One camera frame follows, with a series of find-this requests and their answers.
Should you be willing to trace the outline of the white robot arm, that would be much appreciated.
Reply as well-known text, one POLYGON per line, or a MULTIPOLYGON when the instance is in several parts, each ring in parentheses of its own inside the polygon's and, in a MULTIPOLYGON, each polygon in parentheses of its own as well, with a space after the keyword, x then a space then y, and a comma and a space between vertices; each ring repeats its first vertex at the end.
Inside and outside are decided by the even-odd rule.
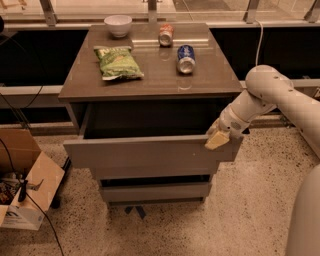
MULTIPOLYGON (((258 116, 279 109, 320 155, 320 102, 294 88, 293 82, 268 65, 252 68, 246 88, 207 130, 205 147, 214 150, 238 138, 258 116)), ((320 256, 320 165, 304 179, 295 199, 286 256, 320 256)))

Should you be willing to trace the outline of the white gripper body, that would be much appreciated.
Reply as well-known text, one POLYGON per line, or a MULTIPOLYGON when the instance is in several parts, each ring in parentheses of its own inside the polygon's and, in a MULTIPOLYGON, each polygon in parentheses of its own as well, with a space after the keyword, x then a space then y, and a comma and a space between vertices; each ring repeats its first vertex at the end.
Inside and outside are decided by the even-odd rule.
POLYGON ((219 116, 220 129, 228 132, 230 137, 241 137, 249 125, 249 122, 243 121, 234 113, 230 105, 228 105, 219 116))

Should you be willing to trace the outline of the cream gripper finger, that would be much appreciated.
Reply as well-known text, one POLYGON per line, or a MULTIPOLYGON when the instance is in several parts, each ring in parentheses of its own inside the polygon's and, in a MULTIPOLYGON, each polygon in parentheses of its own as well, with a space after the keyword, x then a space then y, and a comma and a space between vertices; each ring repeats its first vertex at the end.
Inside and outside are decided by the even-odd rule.
POLYGON ((215 150, 220 146, 225 145, 230 140, 230 133, 227 131, 215 131, 212 135, 209 136, 205 147, 209 150, 215 150))
POLYGON ((219 129, 219 118, 217 118, 207 130, 206 134, 211 135, 219 129))

